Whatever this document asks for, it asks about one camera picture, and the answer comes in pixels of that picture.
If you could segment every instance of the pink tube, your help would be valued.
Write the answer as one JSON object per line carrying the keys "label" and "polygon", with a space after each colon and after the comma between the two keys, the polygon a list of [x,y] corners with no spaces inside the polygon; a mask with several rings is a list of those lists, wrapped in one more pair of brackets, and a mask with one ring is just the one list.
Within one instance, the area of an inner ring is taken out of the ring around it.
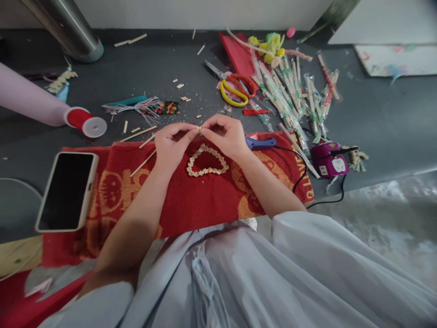
{"label": "pink tube", "polygon": [[51,126],[65,125],[64,113],[70,108],[2,63],[0,106]]}

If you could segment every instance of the phone case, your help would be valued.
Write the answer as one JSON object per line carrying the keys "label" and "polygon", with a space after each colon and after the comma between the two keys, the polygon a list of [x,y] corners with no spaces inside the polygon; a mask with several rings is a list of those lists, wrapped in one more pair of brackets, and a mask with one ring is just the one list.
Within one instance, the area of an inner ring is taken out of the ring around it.
{"label": "phone case", "polygon": [[[84,196],[83,196],[81,216],[79,217],[78,226],[75,229],[41,230],[41,229],[39,229],[38,226],[40,225],[41,215],[42,215],[44,206],[46,204],[46,198],[47,198],[47,195],[48,195],[48,192],[49,192],[49,189],[50,189],[51,180],[53,178],[53,174],[55,172],[56,164],[58,162],[60,154],[86,154],[86,155],[92,155],[93,156],[93,160],[92,160],[92,164],[91,164],[91,168],[90,168],[90,174],[88,176],[88,182],[86,184],[85,193],[84,193]],[[98,164],[99,164],[99,156],[97,156],[96,154],[93,154],[93,153],[60,152],[60,153],[56,154],[55,161],[54,161],[53,166],[51,168],[49,180],[47,182],[47,187],[46,187],[46,190],[44,192],[44,197],[42,199],[40,211],[38,212],[38,218],[36,219],[35,230],[37,232],[70,232],[70,231],[77,231],[77,230],[81,229],[85,225],[86,215],[88,213],[88,206],[90,204],[90,198],[91,198],[94,178],[96,176],[97,165]]]}

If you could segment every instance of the red scissors handle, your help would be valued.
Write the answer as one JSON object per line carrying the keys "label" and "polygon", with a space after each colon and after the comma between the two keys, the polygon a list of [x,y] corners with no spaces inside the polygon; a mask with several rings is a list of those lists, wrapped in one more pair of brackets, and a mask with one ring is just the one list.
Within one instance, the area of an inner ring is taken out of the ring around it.
{"label": "red scissors handle", "polygon": [[[244,75],[239,75],[239,74],[231,74],[228,76],[227,80],[231,81],[233,84],[235,84],[235,86],[240,89],[240,91],[249,99],[252,99],[255,96],[255,86],[252,83],[252,81],[248,78],[245,77]],[[249,90],[250,94],[247,94],[246,90],[244,89],[244,87],[241,85],[240,81],[241,80],[247,87],[247,89]]]}

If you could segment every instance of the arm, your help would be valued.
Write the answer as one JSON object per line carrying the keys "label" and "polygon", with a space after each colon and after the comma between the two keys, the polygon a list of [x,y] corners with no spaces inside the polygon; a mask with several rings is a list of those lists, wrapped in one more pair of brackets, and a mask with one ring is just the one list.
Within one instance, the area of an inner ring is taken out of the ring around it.
{"label": "arm", "polygon": [[[223,136],[209,128],[219,125]],[[304,211],[305,206],[273,173],[253,154],[244,139],[243,126],[239,120],[224,115],[215,115],[207,120],[201,133],[234,160],[255,192],[261,206],[270,218],[287,211]]]}
{"label": "arm", "polygon": [[[180,131],[188,132],[176,141]],[[139,268],[158,228],[168,183],[197,134],[196,126],[188,123],[171,124],[156,133],[155,166],[105,241],[96,267],[79,297],[120,281],[130,282],[136,287]]]}

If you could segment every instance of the white wall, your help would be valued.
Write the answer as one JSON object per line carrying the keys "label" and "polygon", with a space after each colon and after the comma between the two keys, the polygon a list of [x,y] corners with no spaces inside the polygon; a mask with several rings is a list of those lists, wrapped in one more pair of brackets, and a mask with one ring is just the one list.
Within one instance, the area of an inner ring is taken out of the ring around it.
{"label": "white wall", "polygon": [[361,0],[328,43],[437,43],[437,1]]}
{"label": "white wall", "polygon": [[[76,0],[93,28],[309,31],[332,0]],[[0,0],[0,28],[39,28],[19,0]]]}

